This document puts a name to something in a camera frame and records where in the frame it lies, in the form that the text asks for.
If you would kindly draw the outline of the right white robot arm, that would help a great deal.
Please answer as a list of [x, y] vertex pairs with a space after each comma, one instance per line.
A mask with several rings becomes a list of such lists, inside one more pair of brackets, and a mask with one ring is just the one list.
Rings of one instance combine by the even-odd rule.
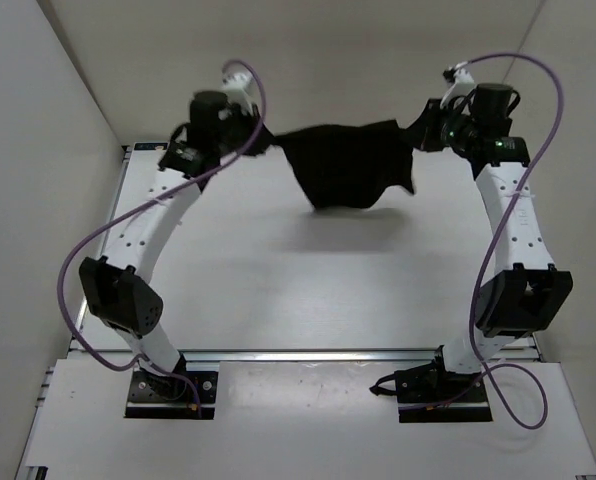
[[526, 142], [511, 135], [511, 113], [520, 101], [511, 86], [457, 82], [430, 104], [421, 147], [451, 149], [468, 161], [492, 231], [490, 278], [481, 277], [466, 334], [442, 347], [439, 367], [426, 376], [427, 391], [449, 400], [483, 362], [503, 347], [546, 330], [573, 289], [570, 272], [549, 253], [533, 205]]

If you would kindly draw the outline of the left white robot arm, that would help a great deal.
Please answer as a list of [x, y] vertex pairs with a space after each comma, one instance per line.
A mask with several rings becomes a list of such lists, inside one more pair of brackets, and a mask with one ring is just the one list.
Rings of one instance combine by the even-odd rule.
[[102, 255], [85, 258], [79, 276], [91, 314], [138, 356], [140, 368], [166, 398], [186, 389], [183, 355], [160, 324], [162, 298], [150, 282], [157, 261], [187, 210], [205, 189], [208, 172], [258, 133], [260, 112], [249, 88], [223, 86], [194, 94], [188, 122], [172, 133], [148, 190], [148, 206], [131, 214]]

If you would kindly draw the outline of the black skirt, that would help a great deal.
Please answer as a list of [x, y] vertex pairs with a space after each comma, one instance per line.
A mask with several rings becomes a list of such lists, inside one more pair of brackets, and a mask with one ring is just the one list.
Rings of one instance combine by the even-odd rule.
[[395, 120], [318, 125], [275, 137], [316, 210], [368, 209], [390, 187], [415, 193], [413, 147]]

